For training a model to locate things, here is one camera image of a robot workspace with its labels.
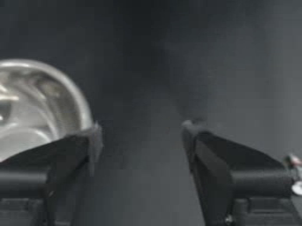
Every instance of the bowl rim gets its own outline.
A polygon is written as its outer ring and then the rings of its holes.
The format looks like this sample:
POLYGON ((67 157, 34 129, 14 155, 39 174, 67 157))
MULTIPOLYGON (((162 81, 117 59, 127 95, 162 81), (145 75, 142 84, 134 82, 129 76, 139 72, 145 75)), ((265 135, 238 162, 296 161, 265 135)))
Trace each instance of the bowl rim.
POLYGON ((75 99, 75 105, 79 111, 80 130, 86 130, 92 127, 92 115, 86 97, 70 77, 52 65, 46 64, 36 60, 30 59, 7 59, 0 60, 0 71, 8 68, 27 68, 36 71, 42 71, 51 78, 54 78, 66 87, 67 91, 75 99))

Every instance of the stainless steel bowl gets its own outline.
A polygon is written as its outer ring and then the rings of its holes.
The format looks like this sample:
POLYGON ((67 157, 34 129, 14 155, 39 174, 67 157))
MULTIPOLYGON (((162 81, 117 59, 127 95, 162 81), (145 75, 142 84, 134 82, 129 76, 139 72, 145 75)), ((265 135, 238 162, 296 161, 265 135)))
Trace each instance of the stainless steel bowl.
POLYGON ((0 61, 0 161, 91 126, 86 98, 55 67, 0 61))

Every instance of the metal bowl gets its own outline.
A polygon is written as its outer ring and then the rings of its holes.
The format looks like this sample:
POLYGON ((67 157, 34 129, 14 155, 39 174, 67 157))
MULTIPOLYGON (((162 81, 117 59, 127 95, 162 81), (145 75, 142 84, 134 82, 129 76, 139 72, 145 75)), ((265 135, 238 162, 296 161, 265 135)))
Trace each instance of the metal bowl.
POLYGON ((86 98, 55 67, 0 61, 0 161, 91 126, 86 98))

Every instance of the dark gray backdrop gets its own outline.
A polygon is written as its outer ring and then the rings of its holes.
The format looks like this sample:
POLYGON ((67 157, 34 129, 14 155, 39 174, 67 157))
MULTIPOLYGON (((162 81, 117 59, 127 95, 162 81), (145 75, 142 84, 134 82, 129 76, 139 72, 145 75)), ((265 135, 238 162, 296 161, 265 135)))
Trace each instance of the dark gray backdrop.
POLYGON ((181 123, 281 159, 301 152, 298 0, 3 0, 0 57, 84 90, 106 150, 76 225, 203 225, 181 123))

